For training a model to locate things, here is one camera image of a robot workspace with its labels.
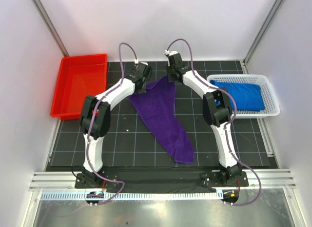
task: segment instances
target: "red plastic tray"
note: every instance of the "red plastic tray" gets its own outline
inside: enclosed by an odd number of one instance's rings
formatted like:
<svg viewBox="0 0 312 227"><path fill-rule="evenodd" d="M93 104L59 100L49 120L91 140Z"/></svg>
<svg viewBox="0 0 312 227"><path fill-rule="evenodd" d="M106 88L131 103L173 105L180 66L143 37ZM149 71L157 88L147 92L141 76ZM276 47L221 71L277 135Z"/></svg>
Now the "red plastic tray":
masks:
<svg viewBox="0 0 312 227"><path fill-rule="evenodd" d="M54 91L51 116L61 120L79 119L87 95L106 90L107 55L63 58Z"/></svg>

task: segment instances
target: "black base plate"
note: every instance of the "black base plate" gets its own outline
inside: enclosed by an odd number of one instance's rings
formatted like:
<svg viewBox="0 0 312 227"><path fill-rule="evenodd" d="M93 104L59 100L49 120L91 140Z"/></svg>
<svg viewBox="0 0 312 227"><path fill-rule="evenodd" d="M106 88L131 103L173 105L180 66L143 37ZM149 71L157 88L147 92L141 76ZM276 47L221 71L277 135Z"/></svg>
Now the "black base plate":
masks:
<svg viewBox="0 0 312 227"><path fill-rule="evenodd" d="M123 193L207 193L215 192L212 187L224 187L218 180L218 171L207 170L206 167L104 167L99 171L109 179L121 180L126 183ZM240 186L248 186L246 173L239 177ZM100 181L97 187L76 181L75 188L102 188ZM108 192L116 192L121 184L106 182Z"/></svg>
<svg viewBox="0 0 312 227"><path fill-rule="evenodd" d="M239 185L241 187L249 186L246 172L242 172L241 176L238 179L235 179L231 184L224 185L220 182L218 172L209 172L203 174L203 185L208 188L212 187L237 187L236 181L239 180Z"/></svg>

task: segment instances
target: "white backdrop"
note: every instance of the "white backdrop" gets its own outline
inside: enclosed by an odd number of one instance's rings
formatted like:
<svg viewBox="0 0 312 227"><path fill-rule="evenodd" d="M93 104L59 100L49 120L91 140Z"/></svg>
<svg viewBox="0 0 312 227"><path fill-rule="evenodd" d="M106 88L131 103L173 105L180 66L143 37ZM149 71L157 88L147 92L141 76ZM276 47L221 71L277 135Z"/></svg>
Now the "white backdrop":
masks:
<svg viewBox="0 0 312 227"><path fill-rule="evenodd" d="M165 60L185 38L196 60L245 58L274 0L41 0L70 56L107 53L130 43L141 60ZM175 46L185 57L183 44ZM124 60L132 59L123 52Z"/></svg>
<svg viewBox="0 0 312 227"><path fill-rule="evenodd" d="M312 0L286 0L248 64L267 76L281 108L266 118L281 167L290 168L312 226Z"/></svg>
<svg viewBox="0 0 312 227"><path fill-rule="evenodd" d="M62 54L31 0L0 0L0 226L20 226L57 120L50 116Z"/></svg>

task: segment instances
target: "silver metal surface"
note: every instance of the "silver metal surface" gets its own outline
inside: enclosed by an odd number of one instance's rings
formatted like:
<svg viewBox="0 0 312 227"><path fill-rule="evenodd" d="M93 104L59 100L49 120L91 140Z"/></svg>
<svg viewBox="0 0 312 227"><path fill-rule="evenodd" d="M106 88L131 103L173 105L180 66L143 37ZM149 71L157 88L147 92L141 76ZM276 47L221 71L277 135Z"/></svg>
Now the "silver metal surface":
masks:
<svg viewBox="0 0 312 227"><path fill-rule="evenodd" d="M296 226L308 226L307 222L303 216L299 201L297 199L298 190L297 189L284 189L286 201L289 210L292 214L292 219Z"/></svg>
<svg viewBox="0 0 312 227"><path fill-rule="evenodd" d="M249 187L242 189L258 189L258 180L250 170L247 174ZM255 169L260 177L262 188L295 188L289 169ZM76 178L71 172L35 172L29 191L59 191L74 189ZM232 189L232 187L218 187L217 189Z"/></svg>
<svg viewBox="0 0 312 227"><path fill-rule="evenodd" d="M51 143L50 143L50 149L49 149L49 153L48 153L48 156L47 156L47 159L46 159L46 162L45 162L44 169L47 168L47 166L48 166L48 164L49 164L49 162L50 162L50 160L52 158L53 147L54 147L54 144L56 142L57 135L58 135L59 125L60 125L60 120L57 121L57 123L55 125L55 128L54 128L54 131L53 131L53 134L52 134Z"/></svg>
<svg viewBox="0 0 312 227"><path fill-rule="evenodd" d="M46 10L44 9L42 3L40 0L32 0L35 7L37 8L39 14L41 15L41 18L43 19L45 25L49 29L52 37L54 38L55 42L57 43L59 49L61 50L63 56L68 57L69 54L65 48L64 43L62 42L61 38L59 37L58 32L56 31L52 21L49 18L49 15L47 14Z"/></svg>
<svg viewBox="0 0 312 227"><path fill-rule="evenodd" d="M255 190L242 190L247 202ZM220 200L111 202L88 207L82 201L41 201L35 227L294 227L282 189L264 190L250 206Z"/></svg>
<svg viewBox="0 0 312 227"><path fill-rule="evenodd" d="M259 45L261 39L263 38L263 35L268 30L272 20L274 19L278 9L283 4L283 2L284 2L284 0L275 0L275 2L273 3L273 5L272 5L267 17L265 18L258 34L255 37L255 40L253 41L249 51L247 52L244 63L248 63L249 60L251 59L252 55L254 54L254 51L256 50L257 46Z"/></svg>
<svg viewBox="0 0 312 227"><path fill-rule="evenodd" d="M31 227L34 225L35 217L37 215L38 207L40 204L40 191L29 192L29 201L27 204L27 211L25 213L25 217L23 223L21 224L22 227Z"/></svg>

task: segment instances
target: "metal floor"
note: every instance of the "metal floor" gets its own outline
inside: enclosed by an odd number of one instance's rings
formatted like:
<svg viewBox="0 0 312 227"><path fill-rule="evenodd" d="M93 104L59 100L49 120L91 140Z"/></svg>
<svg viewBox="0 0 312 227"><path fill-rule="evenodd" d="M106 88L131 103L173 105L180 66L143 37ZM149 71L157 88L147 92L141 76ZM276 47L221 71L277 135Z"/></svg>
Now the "metal floor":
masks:
<svg viewBox="0 0 312 227"><path fill-rule="evenodd" d="M239 202L258 190L241 190ZM34 227L294 227L283 189L265 189L259 201L231 207L220 200L111 202L86 207L84 201L41 201Z"/></svg>

